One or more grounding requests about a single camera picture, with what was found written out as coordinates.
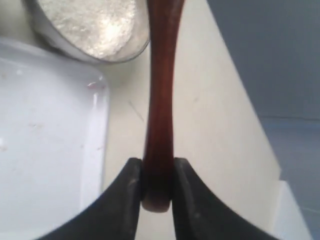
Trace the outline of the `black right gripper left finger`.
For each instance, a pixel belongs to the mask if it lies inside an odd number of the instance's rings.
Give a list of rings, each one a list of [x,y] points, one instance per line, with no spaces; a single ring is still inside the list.
[[[130,158],[100,197],[40,240],[134,240],[141,202],[142,161]]]

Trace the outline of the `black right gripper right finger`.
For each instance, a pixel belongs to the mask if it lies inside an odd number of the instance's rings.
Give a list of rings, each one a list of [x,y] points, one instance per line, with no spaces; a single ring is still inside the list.
[[[185,158],[174,159],[172,214],[178,240],[273,240],[223,203]]]

